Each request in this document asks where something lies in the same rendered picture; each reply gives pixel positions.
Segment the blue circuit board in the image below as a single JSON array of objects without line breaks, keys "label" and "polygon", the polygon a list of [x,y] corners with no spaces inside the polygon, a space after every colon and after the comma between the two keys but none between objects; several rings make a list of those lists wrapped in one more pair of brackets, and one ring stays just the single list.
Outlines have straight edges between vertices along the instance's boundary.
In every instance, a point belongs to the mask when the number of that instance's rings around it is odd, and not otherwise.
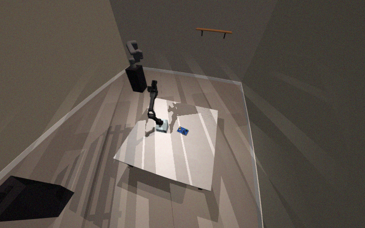
[{"label": "blue circuit board", "polygon": [[179,127],[177,131],[180,132],[180,133],[182,133],[182,134],[187,135],[187,133],[188,133],[189,130],[187,130],[187,129],[183,128],[183,127]]}]

